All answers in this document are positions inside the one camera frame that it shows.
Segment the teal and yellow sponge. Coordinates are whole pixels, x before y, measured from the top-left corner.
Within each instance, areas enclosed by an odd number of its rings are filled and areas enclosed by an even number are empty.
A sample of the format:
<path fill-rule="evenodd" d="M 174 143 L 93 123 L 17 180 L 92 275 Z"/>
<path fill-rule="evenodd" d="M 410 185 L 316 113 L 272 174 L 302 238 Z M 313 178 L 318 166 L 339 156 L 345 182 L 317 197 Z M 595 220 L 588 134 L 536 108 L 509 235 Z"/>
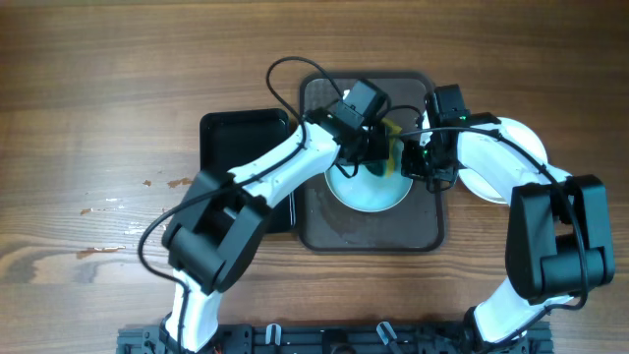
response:
<path fill-rule="evenodd" d="M 393 149 L 395 148 L 395 139 L 389 138 L 389 135 L 397 135 L 402 128 L 391 121 L 384 118 L 375 127 L 370 137 L 369 157 L 372 160 L 365 163 L 367 170 L 377 177 L 389 177 L 395 168 L 395 157 Z"/>

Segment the plate with blue stain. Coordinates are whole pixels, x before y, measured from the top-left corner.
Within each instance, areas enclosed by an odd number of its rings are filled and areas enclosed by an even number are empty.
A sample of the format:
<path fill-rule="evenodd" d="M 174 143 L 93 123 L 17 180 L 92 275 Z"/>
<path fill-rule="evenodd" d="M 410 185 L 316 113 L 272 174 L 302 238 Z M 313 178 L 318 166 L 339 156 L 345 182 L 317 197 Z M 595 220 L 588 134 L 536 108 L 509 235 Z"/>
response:
<path fill-rule="evenodd" d="M 344 206 L 362 212 L 380 212 L 398 205 L 410 192 L 413 181 L 401 174 L 403 143 L 396 141 L 390 156 L 393 169 L 383 175 L 371 173 L 360 165 L 355 177 L 346 178 L 337 167 L 324 173 L 332 195 Z"/>

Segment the white plate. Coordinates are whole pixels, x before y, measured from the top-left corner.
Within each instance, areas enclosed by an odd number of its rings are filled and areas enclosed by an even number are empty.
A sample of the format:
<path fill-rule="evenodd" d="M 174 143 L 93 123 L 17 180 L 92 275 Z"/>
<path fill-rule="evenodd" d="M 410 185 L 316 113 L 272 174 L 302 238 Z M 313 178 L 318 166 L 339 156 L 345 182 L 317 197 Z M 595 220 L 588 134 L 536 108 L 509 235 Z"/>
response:
<path fill-rule="evenodd" d="M 514 138 L 518 144 L 543 162 L 548 162 L 543 142 L 532 129 L 511 118 L 499 117 L 499 120 L 505 127 L 507 133 Z M 506 201 L 477 172 L 471 169 L 461 169 L 459 171 L 459 179 L 464 186 L 477 197 L 494 204 L 506 204 Z"/>

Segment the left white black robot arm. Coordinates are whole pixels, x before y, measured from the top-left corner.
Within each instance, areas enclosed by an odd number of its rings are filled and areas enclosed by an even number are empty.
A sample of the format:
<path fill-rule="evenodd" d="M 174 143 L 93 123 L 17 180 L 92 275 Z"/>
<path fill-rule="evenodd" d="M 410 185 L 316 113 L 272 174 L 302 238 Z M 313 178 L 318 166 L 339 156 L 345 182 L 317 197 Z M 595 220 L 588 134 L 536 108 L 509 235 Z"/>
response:
<path fill-rule="evenodd" d="M 222 296 L 251 264 L 280 202 L 336 163 L 387 159 L 381 120 L 379 111 L 318 108 L 254 161 L 196 176 L 162 236 L 176 283 L 165 323 L 171 349 L 198 353 L 216 334 Z"/>

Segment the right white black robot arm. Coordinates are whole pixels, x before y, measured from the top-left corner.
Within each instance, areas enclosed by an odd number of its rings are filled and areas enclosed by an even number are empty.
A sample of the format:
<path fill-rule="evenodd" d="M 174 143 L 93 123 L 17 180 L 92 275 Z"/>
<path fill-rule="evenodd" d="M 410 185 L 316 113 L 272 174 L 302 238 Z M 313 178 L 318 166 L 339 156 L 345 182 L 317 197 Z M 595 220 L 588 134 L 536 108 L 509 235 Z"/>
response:
<path fill-rule="evenodd" d="M 515 345 L 553 311 L 579 311 L 615 273 L 605 186 L 546 163 L 490 113 L 431 116 L 404 132 L 404 169 L 422 179 L 470 169 L 509 207 L 506 278 L 464 320 L 470 350 Z"/>

